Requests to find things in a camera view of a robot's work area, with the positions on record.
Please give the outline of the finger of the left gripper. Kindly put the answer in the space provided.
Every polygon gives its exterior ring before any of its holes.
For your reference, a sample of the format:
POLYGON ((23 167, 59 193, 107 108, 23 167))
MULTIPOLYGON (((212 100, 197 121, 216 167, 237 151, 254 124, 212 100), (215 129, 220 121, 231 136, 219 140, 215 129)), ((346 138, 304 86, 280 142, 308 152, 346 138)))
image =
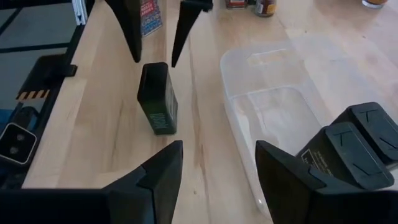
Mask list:
POLYGON ((105 0, 122 28, 130 53, 136 63, 141 61, 141 1, 105 0))
POLYGON ((212 0, 183 0, 180 1, 179 17, 175 33, 174 46, 172 51, 172 67, 177 65, 183 46, 191 28, 200 13, 209 12, 213 9, 212 0))

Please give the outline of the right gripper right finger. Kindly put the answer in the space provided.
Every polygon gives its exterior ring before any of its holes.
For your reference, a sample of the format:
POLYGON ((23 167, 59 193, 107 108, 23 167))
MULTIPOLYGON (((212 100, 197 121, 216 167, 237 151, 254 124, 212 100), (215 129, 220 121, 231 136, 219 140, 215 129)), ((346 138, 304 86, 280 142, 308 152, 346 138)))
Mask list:
POLYGON ((356 188, 256 141, 257 174, 274 223, 397 224, 397 192, 356 188))

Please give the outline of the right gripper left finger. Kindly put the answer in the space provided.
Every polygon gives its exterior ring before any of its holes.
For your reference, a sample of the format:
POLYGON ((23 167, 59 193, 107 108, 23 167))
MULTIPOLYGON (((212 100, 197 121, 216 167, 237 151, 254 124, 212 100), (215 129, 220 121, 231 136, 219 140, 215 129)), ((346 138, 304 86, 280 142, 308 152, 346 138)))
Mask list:
POLYGON ((102 189, 1 191, 1 223, 171 223, 183 170, 174 141, 102 189))

